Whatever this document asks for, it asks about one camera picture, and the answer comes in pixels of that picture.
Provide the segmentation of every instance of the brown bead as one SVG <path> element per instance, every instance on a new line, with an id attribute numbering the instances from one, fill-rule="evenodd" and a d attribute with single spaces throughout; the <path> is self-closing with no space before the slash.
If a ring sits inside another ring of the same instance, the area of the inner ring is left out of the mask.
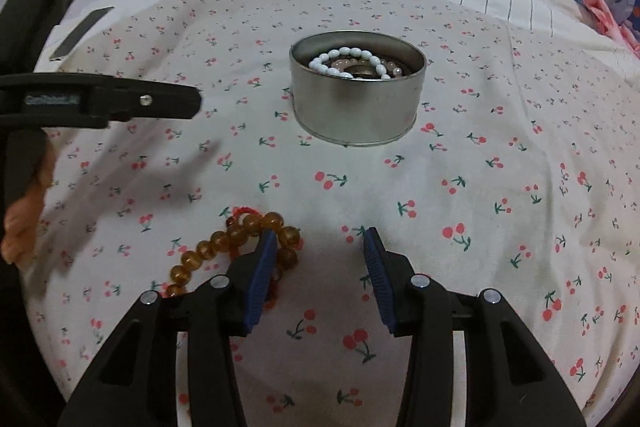
<path id="1" fill-rule="evenodd" d="M 171 277 L 171 280 L 180 286 L 184 286 L 191 280 L 191 272 L 181 264 L 177 264 L 172 267 L 169 275 Z"/>
<path id="2" fill-rule="evenodd" d="M 262 216 L 262 227 L 277 232 L 284 226 L 284 219 L 277 212 L 267 212 Z"/>
<path id="3" fill-rule="evenodd" d="M 293 248 L 282 247 L 277 253 L 277 263 L 284 270 L 291 270 L 298 264 L 298 254 Z"/>
<path id="4" fill-rule="evenodd" d="M 258 214 L 247 214 L 242 220 L 242 227 L 251 237 L 258 237 L 262 230 L 262 218 Z"/>
<path id="5" fill-rule="evenodd" d="M 236 247 L 242 247 L 249 240 L 249 235 L 244 231 L 242 225 L 238 225 L 238 223 L 234 223 L 226 229 L 226 235 L 229 237 L 229 242 Z"/>
<path id="6" fill-rule="evenodd" d="M 190 272 L 197 270 L 202 266 L 202 259 L 193 250 L 187 250 L 180 256 L 180 262 Z"/>
<path id="7" fill-rule="evenodd" d="M 196 245 L 196 253 L 204 261 L 210 261 L 216 256 L 216 251 L 211 248 L 209 241 L 200 241 Z"/>
<path id="8" fill-rule="evenodd" d="M 184 286 L 178 286 L 177 284 L 170 284 L 165 290 L 165 295 L 167 297 L 178 297 L 185 293 L 187 293 L 187 290 L 184 289 Z"/>
<path id="9" fill-rule="evenodd" d="M 296 227 L 284 227 L 278 232 L 278 240 L 283 247 L 295 247 L 300 242 L 300 230 Z"/>
<path id="10" fill-rule="evenodd" d="M 222 232 L 222 230 L 218 230 L 211 234 L 211 239 L 209 240 L 209 248 L 213 249 L 214 255 L 218 252 L 226 252 L 229 251 L 229 237 L 226 235 L 226 232 Z"/>
<path id="11" fill-rule="evenodd" d="M 229 246 L 229 261 L 233 262 L 240 257 L 240 251 L 236 245 Z"/>
<path id="12" fill-rule="evenodd" d="M 271 270 L 271 280 L 273 282 L 278 282 L 280 279 L 282 279 L 282 272 L 284 270 L 282 269 L 282 266 L 276 264 L 276 266 L 273 267 L 273 270 Z"/>

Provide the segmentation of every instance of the bracelet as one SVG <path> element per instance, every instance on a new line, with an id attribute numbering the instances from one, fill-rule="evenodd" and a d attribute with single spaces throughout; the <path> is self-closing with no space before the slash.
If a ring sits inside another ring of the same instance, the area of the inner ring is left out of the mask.
<path id="1" fill-rule="evenodd" d="M 283 217 L 277 212 L 267 212 L 263 216 L 248 206 L 235 208 L 231 217 L 226 219 L 226 230 L 217 230 L 208 241 L 200 241 L 195 250 L 187 250 L 180 256 L 180 264 L 172 267 L 169 277 L 172 283 L 165 290 L 166 297 L 177 297 L 187 293 L 185 285 L 191 280 L 191 272 L 202 266 L 203 261 L 210 261 L 217 254 L 228 252 L 233 261 L 240 255 L 239 248 L 245 245 L 250 237 L 258 237 L 262 230 L 273 230 L 280 244 L 276 254 L 276 266 L 271 274 L 269 289 L 265 299 L 265 309 L 273 308 L 277 295 L 277 283 L 285 271 L 298 264 L 298 254 L 294 248 L 300 249 L 302 239 L 300 230 L 285 226 Z"/>
<path id="2" fill-rule="evenodd" d="M 348 48 L 346 46 L 339 50 L 331 50 L 322 53 L 318 57 L 309 62 L 309 68 L 321 74 L 329 74 L 331 76 L 340 76 L 341 78 L 354 78 L 351 73 L 344 71 L 344 68 L 355 66 L 357 64 L 366 64 L 375 68 L 376 73 L 381 80 L 389 80 L 391 76 L 399 78 L 402 76 L 402 68 L 398 67 L 394 62 L 388 62 L 384 59 L 376 57 L 373 53 L 360 48 Z M 357 76 L 355 80 L 364 80 Z"/>

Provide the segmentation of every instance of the white bead bracelet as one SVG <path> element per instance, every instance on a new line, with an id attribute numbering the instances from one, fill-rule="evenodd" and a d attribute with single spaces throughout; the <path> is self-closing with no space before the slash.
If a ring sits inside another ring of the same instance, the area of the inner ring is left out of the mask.
<path id="1" fill-rule="evenodd" d="M 341 47 L 338 50 L 330 50 L 327 53 L 322 53 L 318 57 L 309 62 L 309 68 L 322 74 L 329 74 L 331 76 L 340 76 L 342 78 L 353 78 L 351 73 L 346 71 L 340 71 L 337 68 L 327 66 L 325 63 L 338 58 L 340 56 L 359 58 L 361 60 L 368 60 L 369 64 L 375 69 L 376 74 L 380 76 L 381 80 L 389 80 L 391 73 L 395 78 L 402 76 L 402 69 L 397 67 L 394 63 L 388 62 L 386 65 L 382 63 L 379 57 L 376 57 L 373 53 L 367 50 L 361 50 L 360 48 L 348 48 L 347 46 Z M 356 80 L 363 80 L 360 77 L 356 77 Z"/>

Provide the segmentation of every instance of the human hand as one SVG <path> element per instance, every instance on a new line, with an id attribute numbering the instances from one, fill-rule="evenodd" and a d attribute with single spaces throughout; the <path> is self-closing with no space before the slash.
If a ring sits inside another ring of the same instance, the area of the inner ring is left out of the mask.
<path id="1" fill-rule="evenodd" d="M 44 196 L 53 180 L 56 154 L 49 139 L 40 167 L 26 193 L 4 214 L 4 239 L 0 252 L 5 262 L 25 269 L 33 260 L 36 229 L 44 208 Z"/>

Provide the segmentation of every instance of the pink fabric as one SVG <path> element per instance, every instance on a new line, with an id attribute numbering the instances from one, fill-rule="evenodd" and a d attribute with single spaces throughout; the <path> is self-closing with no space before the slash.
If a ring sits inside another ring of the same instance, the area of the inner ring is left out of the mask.
<path id="1" fill-rule="evenodd" d="M 598 33 L 626 46 L 636 57 L 640 58 L 640 44 L 629 28 L 623 24 L 616 24 L 616 20 L 604 0 L 582 0 L 582 2 L 593 14 Z"/>

